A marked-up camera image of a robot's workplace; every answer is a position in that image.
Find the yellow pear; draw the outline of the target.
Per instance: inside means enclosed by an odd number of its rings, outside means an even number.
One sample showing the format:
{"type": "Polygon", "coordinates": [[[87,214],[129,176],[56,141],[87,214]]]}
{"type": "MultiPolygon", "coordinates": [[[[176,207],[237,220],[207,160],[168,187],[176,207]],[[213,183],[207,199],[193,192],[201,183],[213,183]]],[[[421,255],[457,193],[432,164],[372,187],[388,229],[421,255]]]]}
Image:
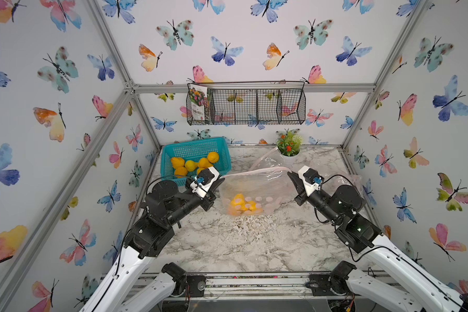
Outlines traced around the yellow pear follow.
{"type": "Polygon", "coordinates": [[[188,170],[184,167],[177,167],[177,169],[174,170],[174,175],[177,178],[186,178],[188,175],[188,170]]]}
{"type": "Polygon", "coordinates": [[[198,168],[210,168],[212,167],[213,164],[209,162],[209,160],[207,158],[201,158],[199,161],[198,161],[198,168]]]}

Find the yellow-green pear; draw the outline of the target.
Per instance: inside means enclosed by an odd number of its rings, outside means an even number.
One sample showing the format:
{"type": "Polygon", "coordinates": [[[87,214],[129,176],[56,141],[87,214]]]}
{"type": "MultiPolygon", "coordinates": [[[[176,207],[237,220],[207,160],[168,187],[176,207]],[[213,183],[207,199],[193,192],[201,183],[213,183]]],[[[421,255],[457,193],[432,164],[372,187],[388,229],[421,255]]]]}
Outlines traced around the yellow-green pear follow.
{"type": "Polygon", "coordinates": [[[185,162],[185,168],[187,169],[188,172],[193,172],[197,169],[198,164],[197,162],[193,160],[188,160],[185,162]]]}

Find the orange pear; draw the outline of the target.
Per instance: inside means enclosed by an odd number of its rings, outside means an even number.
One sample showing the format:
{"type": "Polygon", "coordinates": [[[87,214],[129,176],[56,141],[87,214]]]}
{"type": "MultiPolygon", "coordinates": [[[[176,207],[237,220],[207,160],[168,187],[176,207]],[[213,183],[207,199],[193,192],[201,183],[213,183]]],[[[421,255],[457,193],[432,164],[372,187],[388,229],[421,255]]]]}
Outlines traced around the orange pear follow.
{"type": "Polygon", "coordinates": [[[178,168],[182,168],[185,166],[185,160],[183,158],[180,158],[180,157],[172,157],[170,159],[170,163],[173,167],[173,169],[178,169],[178,168]]]}

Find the clear zip-top bag with pears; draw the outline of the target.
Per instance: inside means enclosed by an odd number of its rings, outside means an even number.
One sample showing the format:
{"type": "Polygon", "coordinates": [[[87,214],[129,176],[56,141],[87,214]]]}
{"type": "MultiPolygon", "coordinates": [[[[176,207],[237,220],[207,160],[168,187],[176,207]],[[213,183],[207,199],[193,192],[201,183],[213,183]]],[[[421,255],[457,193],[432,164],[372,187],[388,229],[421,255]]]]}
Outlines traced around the clear zip-top bag with pears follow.
{"type": "Polygon", "coordinates": [[[326,175],[324,189],[334,193],[342,185],[353,186],[362,195],[362,178],[356,175],[346,163],[339,163],[339,166],[332,166],[326,175]]]}

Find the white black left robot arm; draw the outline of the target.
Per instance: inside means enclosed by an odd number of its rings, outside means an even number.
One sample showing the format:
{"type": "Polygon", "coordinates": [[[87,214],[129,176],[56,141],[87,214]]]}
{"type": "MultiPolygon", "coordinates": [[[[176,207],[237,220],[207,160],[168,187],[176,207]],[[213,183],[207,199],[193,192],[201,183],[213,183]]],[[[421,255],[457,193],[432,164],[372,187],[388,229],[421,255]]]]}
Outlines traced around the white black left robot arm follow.
{"type": "Polygon", "coordinates": [[[150,311],[168,297],[183,297],[189,307],[191,287],[187,271],[170,262],[154,280],[134,295],[126,297],[145,269],[157,259],[175,235],[174,226],[195,209],[208,211],[217,197],[215,192],[224,178],[214,178],[207,185],[193,185],[179,192],[175,181],[157,178],[141,203],[144,214],[124,235],[122,247],[112,268],[82,311],[150,311]]]}

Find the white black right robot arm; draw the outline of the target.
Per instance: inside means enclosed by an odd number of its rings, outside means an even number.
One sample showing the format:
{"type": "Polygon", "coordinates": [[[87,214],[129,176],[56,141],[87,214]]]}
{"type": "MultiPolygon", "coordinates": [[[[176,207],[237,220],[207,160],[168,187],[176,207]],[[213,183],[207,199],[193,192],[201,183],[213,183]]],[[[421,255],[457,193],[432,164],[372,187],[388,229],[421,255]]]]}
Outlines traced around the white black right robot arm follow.
{"type": "Polygon", "coordinates": [[[429,274],[360,214],[364,200],[351,182],[329,195],[322,189],[327,179],[308,166],[287,175],[295,202],[321,214],[352,254],[329,274],[333,293],[360,295],[390,311],[468,311],[468,293],[429,274]]]}

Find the clear bag of lemons front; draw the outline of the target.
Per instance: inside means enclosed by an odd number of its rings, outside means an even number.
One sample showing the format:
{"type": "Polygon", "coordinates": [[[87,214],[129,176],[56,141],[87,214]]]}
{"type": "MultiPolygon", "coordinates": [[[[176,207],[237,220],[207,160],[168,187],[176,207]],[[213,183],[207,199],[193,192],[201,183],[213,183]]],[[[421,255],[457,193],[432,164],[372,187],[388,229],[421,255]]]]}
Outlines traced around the clear bag of lemons front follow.
{"type": "Polygon", "coordinates": [[[225,176],[218,188],[223,212],[231,217],[273,214],[296,195],[290,171],[277,166],[225,176]]]}

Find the teal plastic basket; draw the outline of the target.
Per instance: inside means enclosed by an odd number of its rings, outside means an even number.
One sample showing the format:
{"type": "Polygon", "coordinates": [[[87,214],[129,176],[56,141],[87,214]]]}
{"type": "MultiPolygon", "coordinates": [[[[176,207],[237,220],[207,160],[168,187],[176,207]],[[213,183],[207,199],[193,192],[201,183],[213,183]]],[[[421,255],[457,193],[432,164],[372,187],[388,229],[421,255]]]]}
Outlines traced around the teal plastic basket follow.
{"type": "Polygon", "coordinates": [[[209,153],[217,152],[219,161],[213,166],[220,175],[226,175],[231,171],[230,152],[226,141],[223,138],[212,138],[204,140],[194,140],[170,144],[162,149],[161,153],[161,176],[165,179],[175,181],[178,186],[185,185],[185,178],[175,177],[175,169],[172,167],[171,158],[178,157],[184,161],[192,160],[198,162],[201,158],[206,158],[209,153]]]}

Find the white pot artificial plant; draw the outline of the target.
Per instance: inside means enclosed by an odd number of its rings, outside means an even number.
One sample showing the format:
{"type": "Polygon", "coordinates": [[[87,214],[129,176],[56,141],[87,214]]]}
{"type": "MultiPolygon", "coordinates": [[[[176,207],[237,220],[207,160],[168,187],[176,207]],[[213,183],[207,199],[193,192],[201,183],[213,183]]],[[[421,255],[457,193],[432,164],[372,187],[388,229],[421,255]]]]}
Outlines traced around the white pot artificial plant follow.
{"type": "Polygon", "coordinates": [[[276,147],[286,165],[292,165],[300,153],[303,138],[299,129],[277,131],[276,147]]]}

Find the seed packet in basket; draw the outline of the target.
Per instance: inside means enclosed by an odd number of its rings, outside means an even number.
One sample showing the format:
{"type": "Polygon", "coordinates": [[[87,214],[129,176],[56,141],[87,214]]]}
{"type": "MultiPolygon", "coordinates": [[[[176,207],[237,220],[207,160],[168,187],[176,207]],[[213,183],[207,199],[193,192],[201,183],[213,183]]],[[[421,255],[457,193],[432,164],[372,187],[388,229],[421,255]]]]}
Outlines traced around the seed packet in basket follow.
{"type": "Polygon", "coordinates": [[[208,89],[196,84],[190,84],[188,88],[192,118],[193,120],[205,122],[207,119],[207,107],[209,105],[208,89]]]}

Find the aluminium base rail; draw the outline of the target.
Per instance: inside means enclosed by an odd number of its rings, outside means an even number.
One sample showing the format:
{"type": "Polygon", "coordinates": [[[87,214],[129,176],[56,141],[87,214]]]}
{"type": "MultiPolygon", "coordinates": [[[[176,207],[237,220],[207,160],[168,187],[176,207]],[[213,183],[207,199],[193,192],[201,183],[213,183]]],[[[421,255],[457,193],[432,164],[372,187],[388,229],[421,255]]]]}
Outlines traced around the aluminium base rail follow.
{"type": "Polygon", "coordinates": [[[177,283],[168,299],[189,295],[201,300],[236,299],[318,299],[351,298],[359,295],[359,288],[388,291],[396,289],[408,294],[400,283],[386,272],[373,270],[359,278],[356,286],[346,286],[335,274],[318,272],[280,273],[188,273],[177,283]]]}

